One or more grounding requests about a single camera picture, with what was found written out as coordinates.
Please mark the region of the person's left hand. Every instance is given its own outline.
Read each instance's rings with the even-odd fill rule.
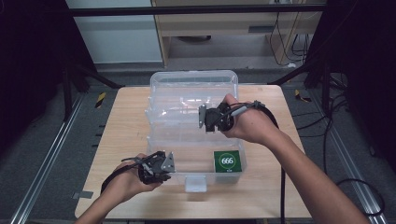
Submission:
[[[145,154],[140,153],[137,155],[138,158],[147,157]],[[128,161],[121,163],[116,170],[120,169],[125,165],[134,164],[134,161]],[[108,199],[113,203],[119,204],[130,200],[136,194],[146,191],[153,191],[159,187],[162,183],[153,183],[146,185],[142,183],[139,179],[139,175],[136,169],[132,168],[110,181],[106,189],[103,191],[102,195],[104,197],[108,196]]]

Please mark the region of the person's right hand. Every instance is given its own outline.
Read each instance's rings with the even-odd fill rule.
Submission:
[[[228,105],[238,103],[231,94],[227,94],[223,102]],[[254,108],[250,108],[236,116],[231,130],[223,133],[227,137],[237,137],[251,143],[259,143],[265,146],[270,144],[271,138],[275,137],[276,134],[282,134],[268,116],[262,111]]]

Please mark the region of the black curtain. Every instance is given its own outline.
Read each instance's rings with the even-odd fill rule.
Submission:
[[[62,0],[3,0],[0,5],[0,154],[32,120],[62,83],[62,71],[81,64],[96,72],[73,18],[44,16],[48,9],[68,9]],[[74,71],[79,91],[84,74]]]
[[[323,13],[308,57],[324,55],[330,71],[346,74],[346,95],[378,155],[396,172],[396,2],[329,1],[344,7]],[[321,68],[307,80],[320,82]]]

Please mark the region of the cabinet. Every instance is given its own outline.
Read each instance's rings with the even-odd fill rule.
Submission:
[[[211,5],[265,5],[272,0],[151,0],[154,7],[211,6]],[[293,0],[293,4],[323,3],[323,0]],[[274,30],[276,19],[279,32],[273,33],[272,47],[278,62],[286,58],[296,34],[313,34],[318,25],[320,12],[272,13],[215,13],[190,15],[157,15],[157,33],[163,62],[167,65],[172,36],[195,35],[267,35]]]

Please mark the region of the white cabinet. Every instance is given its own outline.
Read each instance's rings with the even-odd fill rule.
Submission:
[[[70,8],[150,7],[149,0],[66,0]],[[98,63],[161,63],[153,16],[75,17],[78,29]]]

